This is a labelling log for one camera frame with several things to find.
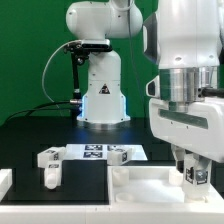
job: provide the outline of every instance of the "cable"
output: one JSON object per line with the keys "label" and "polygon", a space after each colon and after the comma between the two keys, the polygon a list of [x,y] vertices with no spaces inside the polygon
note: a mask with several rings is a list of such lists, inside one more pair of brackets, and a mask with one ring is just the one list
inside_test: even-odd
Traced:
{"label": "cable", "polygon": [[14,113],[14,114],[12,114],[12,115],[10,115],[9,117],[7,117],[6,119],[5,119],[5,122],[4,122],[4,124],[6,124],[11,118],[13,118],[13,117],[15,117],[16,115],[18,115],[18,114],[22,114],[22,113],[27,113],[27,112],[36,112],[36,111],[45,111],[45,110],[70,110],[71,108],[59,108],[59,109],[50,109],[50,108],[48,108],[48,109],[30,109],[30,110],[22,110],[22,111],[18,111],[18,112],[16,112],[16,113]]}
{"label": "cable", "polygon": [[224,89],[202,88],[201,95],[203,97],[219,97],[224,98]]}
{"label": "cable", "polygon": [[48,70],[48,67],[49,67],[49,65],[50,65],[50,63],[51,63],[51,60],[54,58],[54,56],[63,48],[63,47],[65,47],[66,45],[69,45],[69,44],[71,44],[71,43],[75,43],[76,41],[70,41],[70,42],[67,42],[67,43],[65,43],[65,44],[63,44],[63,45],[61,45],[52,55],[51,55],[51,57],[48,59],[48,61],[47,61],[47,64],[46,64],[46,66],[45,66],[45,68],[44,68],[44,71],[43,71],[43,74],[42,74],[42,90],[43,90],[43,93],[44,93],[44,95],[46,96],[46,98],[47,99],[49,99],[52,103],[53,102],[55,102],[49,95],[48,95],[48,93],[47,93],[47,91],[46,91],[46,88],[45,88],[45,78],[46,78],[46,73],[47,73],[47,70]]}
{"label": "cable", "polygon": [[[44,107],[49,107],[49,106],[54,106],[54,105],[59,105],[59,104],[69,104],[69,103],[70,103],[70,101],[59,101],[59,102],[44,103],[44,104],[41,104],[41,105],[39,105],[39,106],[37,106],[37,107],[34,107],[34,110],[35,110],[35,109],[44,108]],[[29,111],[29,112],[25,115],[25,117],[30,116],[33,112],[35,112],[35,111]]]}
{"label": "cable", "polygon": [[137,87],[138,87],[139,96],[140,96],[140,99],[141,99],[141,102],[142,102],[142,106],[143,106],[143,110],[144,110],[144,116],[146,117],[144,96],[143,96],[143,94],[141,92],[140,79],[139,79],[137,67],[136,67],[135,60],[134,60],[134,51],[133,51],[133,43],[132,43],[132,35],[131,35],[131,12],[130,12],[130,10],[128,11],[128,30],[129,30],[129,42],[130,42],[130,52],[131,52],[132,67],[133,67],[133,71],[134,71],[134,75],[135,75],[135,79],[136,79],[136,83],[137,83]]}

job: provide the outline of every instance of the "black cable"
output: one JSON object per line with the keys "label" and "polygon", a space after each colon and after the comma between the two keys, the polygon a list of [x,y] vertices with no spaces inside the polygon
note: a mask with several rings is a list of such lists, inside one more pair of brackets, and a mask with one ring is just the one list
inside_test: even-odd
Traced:
{"label": "black cable", "polygon": [[141,92],[141,87],[140,87],[141,83],[140,83],[139,75],[138,75],[136,64],[135,64],[135,60],[134,60],[133,43],[132,43],[132,35],[131,35],[131,12],[130,11],[131,11],[131,8],[128,10],[128,30],[129,30],[129,42],[130,42],[131,61],[132,61],[132,67],[133,67],[133,71],[134,71],[137,87],[138,87],[138,93],[139,93],[139,96],[140,96],[140,99],[141,99],[141,102],[142,102],[142,106],[143,106],[143,110],[144,110],[144,116],[146,117],[144,95]]}
{"label": "black cable", "polygon": [[203,97],[214,97],[224,98],[224,89],[213,89],[213,88],[202,88],[201,96]]}
{"label": "black cable", "polygon": [[78,58],[74,52],[71,52],[71,59],[72,59],[72,74],[73,74],[73,98],[81,99],[81,92],[79,88],[79,73],[78,73]]}
{"label": "black cable", "polygon": [[12,115],[10,115],[10,116],[8,116],[6,119],[5,119],[5,122],[4,122],[4,125],[11,119],[11,118],[13,118],[13,117],[15,117],[16,115],[18,115],[18,114],[22,114],[22,113],[27,113],[27,112],[30,112],[30,111],[32,111],[32,112],[36,112],[36,111],[47,111],[47,110],[71,110],[71,108],[54,108],[54,109],[50,109],[50,108],[48,108],[48,109],[30,109],[30,110],[22,110],[22,111],[18,111],[18,112],[16,112],[16,113],[14,113],[14,114],[12,114]]}
{"label": "black cable", "polygon": [[49,106],[54,106],[54,105],[57,105],[57,104],[69,104],[70,101],[58,101],[58,102],[50,102],[50,103],[44,103],[44,104],[41,104],[37,107],[34,107],[34,111],[29,111],[25,117],[28,117],[30,116],[33,112],[35,112],[36,109],[40,109],[40,108],[44,108],[44,107],[49,107]]}

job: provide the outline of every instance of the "white platform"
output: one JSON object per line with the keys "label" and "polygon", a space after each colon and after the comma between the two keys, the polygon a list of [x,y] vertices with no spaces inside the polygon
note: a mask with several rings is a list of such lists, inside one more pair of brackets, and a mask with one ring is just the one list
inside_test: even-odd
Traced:
{"label": "white platform", "polygon": [[[86,150],[86,146],[91,146],[92,150]],[[108,147],[111,149],[122,148],[132,149],[132,160],[144,161],[147,160],[142,145],[105,145],[105,144],[67,144],[66,154],[63,160],[107,160]],[[85,152],[101,153],[101,156],[85,157]]]}
{"label": "white platform", "polygon": [[[223,224],[224,201],[213,187],[208,203],[184,203],[181,188],[168,183],[170,167],[125,168],[129,182],[113,186],[116,167],[108,167],[108,206],[0,206],[0,223]],[[132,201],[116,201],[119,193],[132,194]]]}

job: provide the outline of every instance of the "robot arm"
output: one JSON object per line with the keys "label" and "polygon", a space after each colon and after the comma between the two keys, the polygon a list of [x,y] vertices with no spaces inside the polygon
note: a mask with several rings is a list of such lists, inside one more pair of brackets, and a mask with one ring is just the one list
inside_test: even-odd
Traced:
{"label": "robot arm", "polygon": [[[72,48],[78,53],[83,50],[87,55],[81,52],[81,57],[89,59],[88,91],[83,96],[78,124],[96,129],[126,126],[130,117],[120,91],[121,59],[106,38],[136,35],[142,27],[140,10],[134,0],[78,2],[69,7],[66,22],[80,42]],[[75,60],[82,63],[81,57],[75,55]]]}
{"label": "robot arm", "polygon": [[131,0],[73,3],[66,15],[69,30],[79,39],[126,38],[129,36],[130,10],[131,34],[136,35],[142,26],[142,15]]}
{"label": "robot arm", "polygon": [[[147,85],[148,95],[159,98],[150,100],[150,125],[154,136],[172,144],[177,165],[184,159],[177,168],[184,168],[186,201],[206,195],[211,160],[224,162],[224,100],[202,91],[211,88],[219,66],[220,2],[159,0],[157,12],[143,26],[144,52],[159,66],[159,77]],[[185,149],[192,154],[183,156]]]}

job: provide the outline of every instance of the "white block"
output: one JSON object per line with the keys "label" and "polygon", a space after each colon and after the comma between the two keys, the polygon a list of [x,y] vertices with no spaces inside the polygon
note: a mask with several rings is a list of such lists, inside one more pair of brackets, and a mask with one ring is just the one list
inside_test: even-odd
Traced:
{"label": "white block", "polygon": [[51,147],[37,155],[39,168],[45,168],[48,161],[63,160],[66,153],[65,147]]}
{"label": "white block", "polygon": [[132,148],[120,147],[107,152],[107,164],[120,166],[132,159]]}
{"label": "white block", "polygon": [[12,185],[12,170],[0,170],[0,201],[4,198],[5,194]]}
{"label": "white block", "polygon": [[44,170],[44,186],[48,189],[54,189],[61,186],[62,162],[49,161]]}

